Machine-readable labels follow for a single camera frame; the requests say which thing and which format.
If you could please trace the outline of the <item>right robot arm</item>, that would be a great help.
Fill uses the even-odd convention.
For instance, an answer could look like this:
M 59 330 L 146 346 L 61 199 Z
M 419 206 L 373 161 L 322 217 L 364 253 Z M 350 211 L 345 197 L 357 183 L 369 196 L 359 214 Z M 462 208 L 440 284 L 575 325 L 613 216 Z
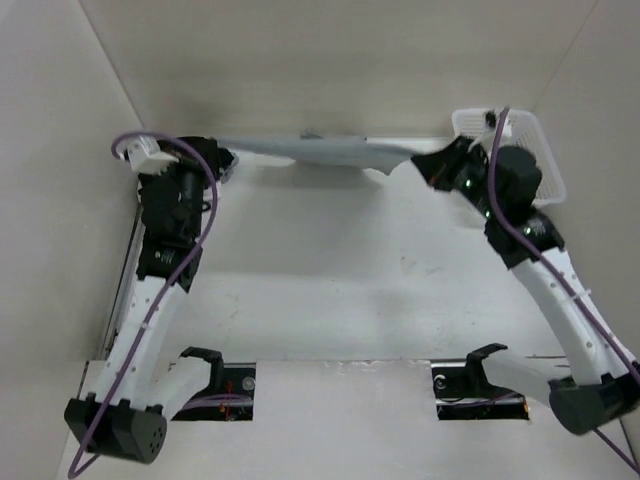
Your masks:
M 488 154 L 458 137 L 411 162 L 431 188 L 460 194 L 483 215 L 488 244 L 534 300 L 566 359 L 545 365 L 489 344 L 467 355 L 466 388 L 479 396 L 502 389 L 534 398 L 577 436 L 637 409 L 639 362 L 614 338 L 559 231 L 535 207 L 542 172 L 534 155 L 512 145 Z

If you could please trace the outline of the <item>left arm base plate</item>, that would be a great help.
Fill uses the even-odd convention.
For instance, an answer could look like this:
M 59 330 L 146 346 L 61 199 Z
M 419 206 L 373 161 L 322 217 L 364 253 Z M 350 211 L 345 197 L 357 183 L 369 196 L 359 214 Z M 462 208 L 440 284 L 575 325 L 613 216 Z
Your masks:
M 255 363 L 226 364 L 221 381 L 210 384 L 192 397 L 173 421 L 252 421 L 255 392 Z

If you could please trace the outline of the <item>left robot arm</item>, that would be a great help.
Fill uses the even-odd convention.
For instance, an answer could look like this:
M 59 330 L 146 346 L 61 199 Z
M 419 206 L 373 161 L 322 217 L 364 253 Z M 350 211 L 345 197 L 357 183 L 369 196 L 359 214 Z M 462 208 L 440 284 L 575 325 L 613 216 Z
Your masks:
M 129 304 L 106 364 L 83 397 L 69 400 L 64 419 L 79 450 L 75 478 L 89 453 L 152 463 L 169 422 L 198 394 L 214 398 L 224 387 L 218 351 L 189 347 L 159 379 L 161 347 L 189 293 L 218 206 L 217 186 L 236 158 L 213 138 L 132 132 L 112 144 L 137 175 L 143 237 Z

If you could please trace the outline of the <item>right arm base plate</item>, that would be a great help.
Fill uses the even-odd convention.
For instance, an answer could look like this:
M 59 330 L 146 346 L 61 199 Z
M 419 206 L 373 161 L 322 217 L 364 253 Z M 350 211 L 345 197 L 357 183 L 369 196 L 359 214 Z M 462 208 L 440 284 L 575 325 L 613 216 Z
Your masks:
M 489 384 L 465 360 L 432 361 L 430 367 L 439 420 L 529 420 L 523 395 Z

